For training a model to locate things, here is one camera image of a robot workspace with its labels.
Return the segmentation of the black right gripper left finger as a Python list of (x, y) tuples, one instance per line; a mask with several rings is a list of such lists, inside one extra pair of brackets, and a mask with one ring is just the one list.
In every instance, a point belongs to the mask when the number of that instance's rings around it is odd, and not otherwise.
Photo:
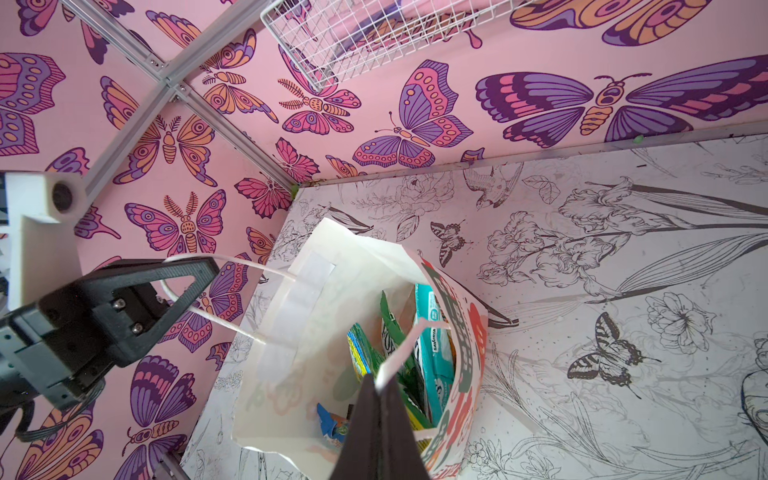
[(381, 397), (366, 375), (331, 480), (374, 480), (381, 474)]

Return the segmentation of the teal Fox's fruits bag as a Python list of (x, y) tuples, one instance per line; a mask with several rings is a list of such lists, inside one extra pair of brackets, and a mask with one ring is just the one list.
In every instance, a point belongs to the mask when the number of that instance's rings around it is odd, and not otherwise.
[[(415, 325), (442, 322), (443, 315), (433, 288), (417, 284)], [(417, 360), (424, 386), (425, 407), (429, 418), (436, 424), (443, 415), (454, 384), (454, 354), (449, 331), (446, 328), (425, 328), (418, 340)]]

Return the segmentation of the green Fox's spring tea bag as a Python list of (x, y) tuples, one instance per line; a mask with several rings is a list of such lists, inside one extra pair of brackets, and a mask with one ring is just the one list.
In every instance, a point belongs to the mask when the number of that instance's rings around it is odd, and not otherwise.
[(385, 292), (380, 295), (379, 313), (381, 347), (374, 346), (359, 323), (353, 324), (347, 331), (346, 340), (356, 377), (358, 380), (363, 380), (365, 376), (377, 378), (384, 366), (397, 366), (398, 370), (391, 370), (390, 373), (399, 385), (411, 428), (432, 428), (434, 423), (426, 413), (424, 381), (416, 365), (415, 356), (412, 352), (406, 357), (397, 356), (407, 335), (397, 320)]

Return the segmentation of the blue snack packet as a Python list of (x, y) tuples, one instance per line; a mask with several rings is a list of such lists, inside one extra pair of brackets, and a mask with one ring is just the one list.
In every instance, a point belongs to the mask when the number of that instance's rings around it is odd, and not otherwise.
[(349, 420), (328, 411), (320, 403), (316, 411), (322, 437), (331, 445), (341, 448), (349, 432)]

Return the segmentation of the white paper bag with flower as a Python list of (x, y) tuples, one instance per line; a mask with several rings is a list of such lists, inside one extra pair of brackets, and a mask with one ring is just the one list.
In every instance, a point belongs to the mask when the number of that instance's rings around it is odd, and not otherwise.
[(451, 340), (454, 383), (433, 427), (416, 438), (426, 448), (416, 460), (434, 479), (458, 476), (469, 442), (485, 366), (486, 308), (440, 269), (405, 247), (352, 233), (332, 219), (314, 228), (252, 334), (235, 397), (231, 439), (241, 447), (274, 453), (312, 479), (327, 479), (337, 454), (321, 437), (316, 405), (332, 412), (360, 406), (347, 333), (381, 328), (380, 303), (401, 310), (413, 290), (434, 291)]

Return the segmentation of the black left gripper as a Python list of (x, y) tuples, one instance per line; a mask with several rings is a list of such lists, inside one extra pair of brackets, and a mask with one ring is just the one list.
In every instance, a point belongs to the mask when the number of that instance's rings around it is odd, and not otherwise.
[[(212, 258), (123, 259), (78, 281), (24, 300), (8, 286), (1, 318), (1, 412), (45, 397), (59, 410), (83, 402), (115, 367), (149, 353), (219, 273)], [(192, 283), (176, 300), (162, 280)]]

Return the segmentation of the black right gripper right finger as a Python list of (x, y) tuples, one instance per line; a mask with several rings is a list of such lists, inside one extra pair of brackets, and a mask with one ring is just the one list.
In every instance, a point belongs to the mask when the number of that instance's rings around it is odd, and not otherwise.
[(382, 390), (383, 479), (428, 480), (396, 380)]

